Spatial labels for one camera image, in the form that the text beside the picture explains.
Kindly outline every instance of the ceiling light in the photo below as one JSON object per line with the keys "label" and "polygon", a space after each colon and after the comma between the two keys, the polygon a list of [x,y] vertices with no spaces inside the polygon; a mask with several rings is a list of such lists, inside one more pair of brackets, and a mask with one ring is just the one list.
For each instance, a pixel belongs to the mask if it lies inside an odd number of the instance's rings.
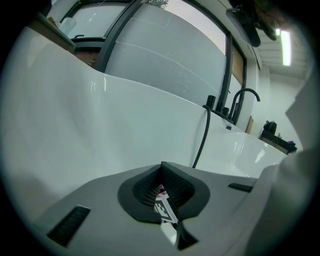
{"label": "ceiling light", "polygon": [[291,66],[291,36],[288,31],[281,31],[282,61],[284,66]]}

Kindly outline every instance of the white wall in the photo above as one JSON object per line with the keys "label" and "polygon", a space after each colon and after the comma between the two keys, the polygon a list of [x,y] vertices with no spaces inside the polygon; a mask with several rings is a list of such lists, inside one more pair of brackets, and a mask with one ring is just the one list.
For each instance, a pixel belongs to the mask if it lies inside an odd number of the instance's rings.
{"label": "white wall", "polygon": [[[256,58],[247,58],[246,60],[246,83],[245,87],[253,90],[257,89],[259,83],[258,64]],[[254,101],[257,101],[256,96],[246,91],[242,103],[241,112],[236,123],[242,131],[246,131],[250,116],[252,115]]]}
{"label": "white wall", "polygon": [[253,125],[250,134],[256,138],[261,135],[266,120],[269,116],[269,104],[270,104],[270,70],[268,66],[263,66],[263,69],[259,70],[259,82],[256,87],[261,101],[256,100],[253,103],[252,118]]}
{"label": "white wall", "polygon": [[275,121],[277,123],[275,135],[277,136],[281,133],[283,140],[294,141],[299,151],[303,147],[293,125],[286,116],[286,111],[294,103],[303,83],[303,80],[271,74],[270,105],[267,116],[268,121]]}

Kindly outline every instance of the fluorescent light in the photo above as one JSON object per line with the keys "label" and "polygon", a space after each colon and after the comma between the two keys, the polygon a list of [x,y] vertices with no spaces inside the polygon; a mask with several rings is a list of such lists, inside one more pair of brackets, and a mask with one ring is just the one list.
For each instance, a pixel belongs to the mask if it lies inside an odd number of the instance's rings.
{"label": "fluorescent light", "polygon": [[288,31],[281,31],[282,61],[284,66],[291,66],[291,36]]}

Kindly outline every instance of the ceiling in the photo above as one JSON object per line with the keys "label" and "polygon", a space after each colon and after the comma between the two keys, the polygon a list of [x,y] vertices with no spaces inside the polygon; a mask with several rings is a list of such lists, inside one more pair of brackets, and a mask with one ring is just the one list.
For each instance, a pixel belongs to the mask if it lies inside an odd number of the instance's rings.
{"label": "ceiling", "polygon": [[305,80],[309,65],[309,51],[304,39],[293,29],[288,30],[291,35],[292,61],[291,66],[284,66],[281,36],[278,36],[276,41],[272,41],[263,31],[259,29],[257,31],[261,39],[258,52],[261,56],[262,64],[269,66],[270,74]]}

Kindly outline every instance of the glass pane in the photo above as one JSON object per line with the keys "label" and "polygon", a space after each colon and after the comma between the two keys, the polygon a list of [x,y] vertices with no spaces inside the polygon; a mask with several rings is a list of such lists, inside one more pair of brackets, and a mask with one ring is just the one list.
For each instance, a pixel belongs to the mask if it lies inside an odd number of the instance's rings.
{"label": "glass pane", "polygon": [[202,12],[183,0],[149,0],[148,5],[173,13],[204,33],[226,55],[225,33]]}
{"label": "glass pane", "polygon": [[[185,2],[177,3],[185,10]],[[144,4],[126,24],[105,73],[158,88],[200,106],[208,95],[218,99],[226,68],[225,54],[199,28],[157,4]],[[203,16],[187,6],[189,15]],[[206,22],[208,28],[216,26],[209,19]]]}
{"label": "glass pane", "polygon": [[103,37],[126,3],[95,3],[82,6],[72,17],[75,27],[69,38],[84,35],[86,38]]}

